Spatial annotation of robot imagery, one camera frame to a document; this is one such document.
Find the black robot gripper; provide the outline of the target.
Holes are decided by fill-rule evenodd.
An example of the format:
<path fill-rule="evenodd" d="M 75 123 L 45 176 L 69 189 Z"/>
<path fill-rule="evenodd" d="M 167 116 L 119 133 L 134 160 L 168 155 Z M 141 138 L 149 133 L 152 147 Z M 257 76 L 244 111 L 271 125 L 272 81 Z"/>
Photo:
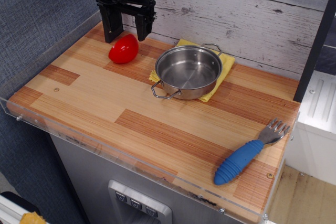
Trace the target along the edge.
<path fill-rule="evenodd" d="M 144 41 L 152 31 L 155 0 L 97 0 L 105 42 L 112 42 L 123 32 L 121 14 L 135 17 L 138 41 Z"/>

